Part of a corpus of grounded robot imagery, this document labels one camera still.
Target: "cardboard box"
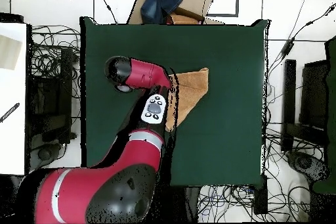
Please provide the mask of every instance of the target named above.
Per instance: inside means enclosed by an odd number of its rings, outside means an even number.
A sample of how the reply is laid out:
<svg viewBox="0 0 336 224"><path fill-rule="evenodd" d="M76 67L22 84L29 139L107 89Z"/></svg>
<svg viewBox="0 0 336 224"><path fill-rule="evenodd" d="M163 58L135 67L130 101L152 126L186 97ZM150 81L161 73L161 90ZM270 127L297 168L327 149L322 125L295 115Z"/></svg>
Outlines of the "cardboard box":
<svg viewBox="0 0 336 224"><path fill-rule="evenodd" d="M127 21L128 24L142 24L140 10L144 2L145 0L135 0L135 4ZM174 13L195 18L204 24L224 24L205 17L211 2L212 0L183 0Z"/></svg>

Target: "red robot arm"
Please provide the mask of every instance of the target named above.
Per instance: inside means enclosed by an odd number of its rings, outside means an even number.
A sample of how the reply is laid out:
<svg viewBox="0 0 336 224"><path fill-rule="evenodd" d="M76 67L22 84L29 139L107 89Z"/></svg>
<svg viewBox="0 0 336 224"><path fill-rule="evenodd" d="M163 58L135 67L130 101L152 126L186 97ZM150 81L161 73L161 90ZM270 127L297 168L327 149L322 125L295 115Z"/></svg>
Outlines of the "red robot arm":
<svg viewBox="0 0 336 224"><path fill-rule="evenodd" d="M171 82L161 66L122 56L111 58L105 73L117 89L143 89L141 97L99 164L38 169L24 178L16 199L22 221L137 223L148 213L164 143Z"/></svg>

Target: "green tabletop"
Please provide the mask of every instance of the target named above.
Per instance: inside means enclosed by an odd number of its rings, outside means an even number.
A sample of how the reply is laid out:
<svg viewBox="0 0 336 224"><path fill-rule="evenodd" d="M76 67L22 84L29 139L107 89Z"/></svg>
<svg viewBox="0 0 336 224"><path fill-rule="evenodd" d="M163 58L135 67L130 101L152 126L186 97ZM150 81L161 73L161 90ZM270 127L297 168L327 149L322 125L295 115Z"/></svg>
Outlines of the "green tabletop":
<svg viewBox="0 0 336 224"><path fill-rule="evenodd" d="M226 25L95 25L85 18L87 165L103 159L138 91L121 94L104 76L111 56L171 73L209 69L209 91L177 129L171 185L260 183L264 29Z"/></svg>

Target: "white control panel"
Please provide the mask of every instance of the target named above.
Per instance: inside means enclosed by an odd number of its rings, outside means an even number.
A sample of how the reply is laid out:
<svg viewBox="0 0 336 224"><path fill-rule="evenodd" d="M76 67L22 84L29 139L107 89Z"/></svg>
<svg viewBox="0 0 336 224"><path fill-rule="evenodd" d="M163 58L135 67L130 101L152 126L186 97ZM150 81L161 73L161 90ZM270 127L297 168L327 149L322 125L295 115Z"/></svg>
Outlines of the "white control panel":
<svg viewBox="0 0 336 224"><path fill-rule="evenodd" d="M146 101L141 114L141 120L146 123L161 123L166 104L165 99L161 95L152 95Z"/></svg>

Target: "blue cloth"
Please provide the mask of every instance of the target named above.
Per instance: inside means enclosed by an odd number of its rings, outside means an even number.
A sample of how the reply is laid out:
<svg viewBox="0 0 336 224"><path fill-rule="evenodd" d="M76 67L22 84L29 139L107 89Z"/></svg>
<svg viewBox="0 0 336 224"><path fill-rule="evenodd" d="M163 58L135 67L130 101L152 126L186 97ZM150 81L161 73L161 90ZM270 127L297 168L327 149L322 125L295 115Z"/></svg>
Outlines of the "blue cloth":
<svg viewBox="0 0 336 224"><path fill-rule="evenodd" d="M182 0L145 0L141 7L143 24L164 24L168 14L171 14Z"/></svg>

